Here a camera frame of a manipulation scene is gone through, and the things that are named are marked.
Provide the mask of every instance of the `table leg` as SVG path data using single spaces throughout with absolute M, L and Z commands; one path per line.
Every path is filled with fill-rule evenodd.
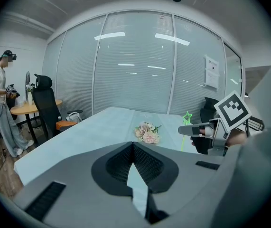
M 34 131 L 33 131 L 33 128 L 32 128 L 32 125 L 31 125 L 31 120 L 30 120 L 29 114 L 26 114 L 26 120 L 27 120 L 27 124 L 28 124 L 29 130 L 30 130 L 31 136 L 32 136 L 32 138 L 33 138 L 33 141 L 34 141 L 35 143 L 37 143 L 37 138 L 36 138 L 35 133 L 34 133 Z

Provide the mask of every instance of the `gray sweatpants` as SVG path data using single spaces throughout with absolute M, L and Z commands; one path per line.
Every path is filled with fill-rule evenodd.
M 12 157 L 16 157 L 15 147 L 26 148 L 28 143 L 21 134 L 14 122 L 7 104 L 0 103 L 0 133 Z

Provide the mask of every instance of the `window blinds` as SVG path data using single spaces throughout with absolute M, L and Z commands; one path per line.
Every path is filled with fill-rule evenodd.
M 104 18 L 93 19 L 67 31 L 57 68 L 57 97 L 63 100 L 61 115 L 83 110 L 83 119 L 92 115 L 93 65 Z
M 171 16 L 124 12 L 108 16 L 98 49 L 94 113 L 107 107 L 167 112 L 173 74 Z
M 65 34 L 61 34 L 59 37 L 52 40 L 46 48 L 44 63 L 42 67 L 42 75 L 46 75 L 52 80 L 52 89 L 55 94 L 55 79 L 56 79 L 56 68 L 58 63 L 58 57 L 60 48 L 64 39 Z
M 177 66 L 170 114 L 193 114 L 191 123 L 200 123 L 200 109 L 209 97 L 221 100 L 225 92 L 225 56 L 220 38 L 187 20 L 175 17 Z M 218 89 L 205 86 L 205 55 L 219 62 Z

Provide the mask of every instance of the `round wooden table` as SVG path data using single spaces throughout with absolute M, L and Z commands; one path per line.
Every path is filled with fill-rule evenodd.
M 55 102 L 56 102 L 56 105 L 60 105 L 60 104 L 63 103 L 63 101 L 59 100 L 59 99 L 56 99 Z M 17 106 L 12 107 L 10 111 L 14 115 L 26 115 L 26 120 L 27 120 L 27 124 L 28 124 L 29 130 L 30 130 L 30 133 L 32 135 L 32 138 L 33 138 L 34 142 L 37 143 L 37 138 L 36 138 L 36 136 L 34 134 L 33 127 L 32 127 L 32 124 L 31 124 L 31 120 L 30 120 L 30 117 L 29 117 L 30 113 L 38 112 L 38 109 L 35 106 L 35 104 L 33 103 L 32 105 L 29 105 L 29 103 L 26 102 L 23 106 L 18 106 L 17 105 Z M 47 130 L 46 125 L 44 124 L 44 122 L 42 120 L 41 120 L 41 124 L 42 124 L 44 132 L 46 133 L 46 130 Z

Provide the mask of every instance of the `flower bouquet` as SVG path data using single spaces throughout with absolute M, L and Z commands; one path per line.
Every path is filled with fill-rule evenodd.
M 136 137 L 139 141 L 145 143 L 159 143 L 159 127 L 154 126 L 152 123 L 142 122 L 134 129 Z

